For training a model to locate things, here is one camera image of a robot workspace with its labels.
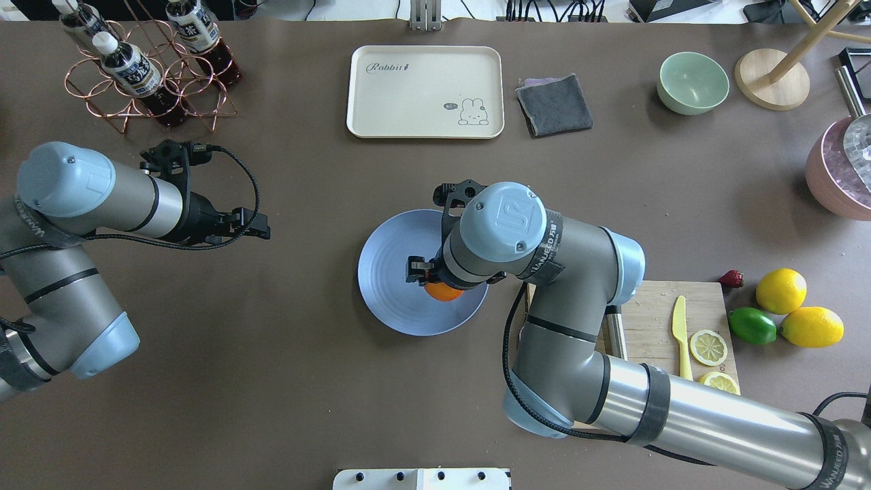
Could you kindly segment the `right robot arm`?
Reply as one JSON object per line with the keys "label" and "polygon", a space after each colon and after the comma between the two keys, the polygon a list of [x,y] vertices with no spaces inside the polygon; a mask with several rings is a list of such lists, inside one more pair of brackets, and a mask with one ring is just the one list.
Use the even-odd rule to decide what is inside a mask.
{"label": "right robot arm", "polygon": [[634,297],[645,271],[629,237],[545,208],[522,184],[444,183],[432,260],[407,281],[460,291],[504,276],[535,286],[514,361],[504,360],[514,424],[548,437],[598,438],[721,466],[790,489],[868,489],[869,425],[787,412],[601,353],[606,311]]}

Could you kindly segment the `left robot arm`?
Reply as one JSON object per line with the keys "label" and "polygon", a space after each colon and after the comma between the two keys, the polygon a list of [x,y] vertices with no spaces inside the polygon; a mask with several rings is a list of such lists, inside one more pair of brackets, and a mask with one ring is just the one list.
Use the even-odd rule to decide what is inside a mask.
{"label": "left robot arm", "polygon": [[184,251],[270,239],[253,209],[223,213],[191,184],[222,146],[165,140],[138,169],[65,142],[34,148],[2,201],[2,274],[30,307],[2,319],[2,400],[71,372],[87,379],[126,359],[140,338],[84,245],[124,240]]}

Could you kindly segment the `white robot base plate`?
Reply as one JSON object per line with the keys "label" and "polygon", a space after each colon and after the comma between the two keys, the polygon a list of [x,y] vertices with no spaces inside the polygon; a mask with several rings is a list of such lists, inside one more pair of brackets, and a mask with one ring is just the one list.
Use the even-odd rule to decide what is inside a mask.
{"label": "white robot base plate", "polygon": [[333,489],[511,489],[510,469],[376,468],[345,469],[333,478]]}

